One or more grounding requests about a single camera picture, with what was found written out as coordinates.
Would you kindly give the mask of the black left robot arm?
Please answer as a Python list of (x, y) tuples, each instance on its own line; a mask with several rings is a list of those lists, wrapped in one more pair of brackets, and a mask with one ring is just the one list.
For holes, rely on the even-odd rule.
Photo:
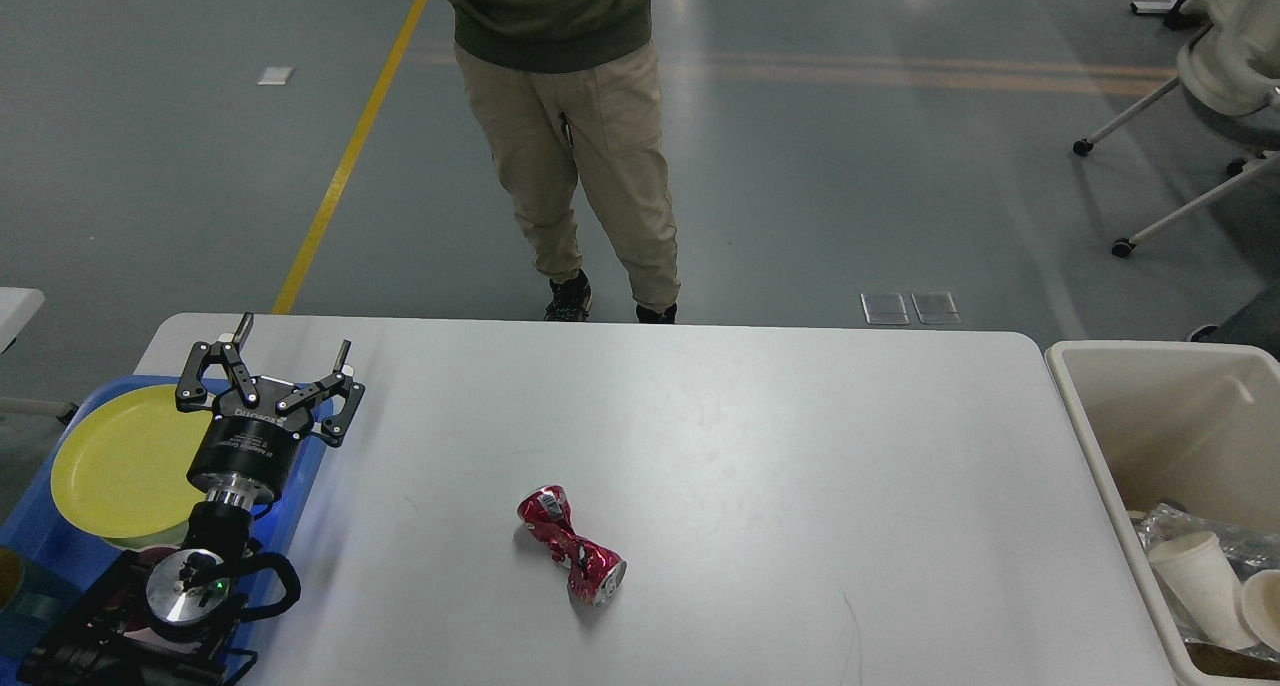
[(175, 385), (175, 412), (209, 413), (187, 481), (201, 498), (175, 546), (127, 550), (26, 653), (17, 671), (31, 685), (234, 685), (257, 653), (236, 631), (288, 612), (301, 598), (285, 555), (316, 468), (306, 444), (337, 448), (365, 387), (343, 340), (332, 372), (305, 385), (255, 376), (241, 358), (252, 329), (189, 353)]

